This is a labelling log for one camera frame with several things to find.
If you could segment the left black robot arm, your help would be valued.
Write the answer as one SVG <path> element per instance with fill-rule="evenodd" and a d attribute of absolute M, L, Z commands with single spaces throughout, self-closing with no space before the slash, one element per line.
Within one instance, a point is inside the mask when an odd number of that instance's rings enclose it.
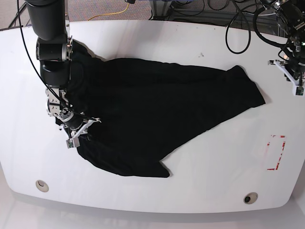
<path fill-rule="evenodd" d="M 291 0 L 262 0 L 264 6 L 253 16 L 256 35 L 265 43 L 280 49 L 279 60 L 271 61 L 293 84 L 295 95 L 305 94 L 305 15 Z M 265 38 L 256 25 L 257 18 L 265 9 L 273 9 L 287 27 L 287 41 L 284 44 Z"/>

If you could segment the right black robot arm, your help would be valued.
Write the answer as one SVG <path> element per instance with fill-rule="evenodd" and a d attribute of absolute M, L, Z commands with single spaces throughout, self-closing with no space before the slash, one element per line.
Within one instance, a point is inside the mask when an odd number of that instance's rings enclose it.
<path fill-rule="evenodd" d="M 28 0 L 26 6 L 32 27 L 38 36 L 36 58 L 40 79 L 46 86 L 47 112 L 61 121 L 67 134 L 68 148 L 79 147 L 79 137 L 99 118 L 86 117 L 74 110 L 67 99 L 71 79 L 72 37 L 67 3 L 64 0 Z"/>

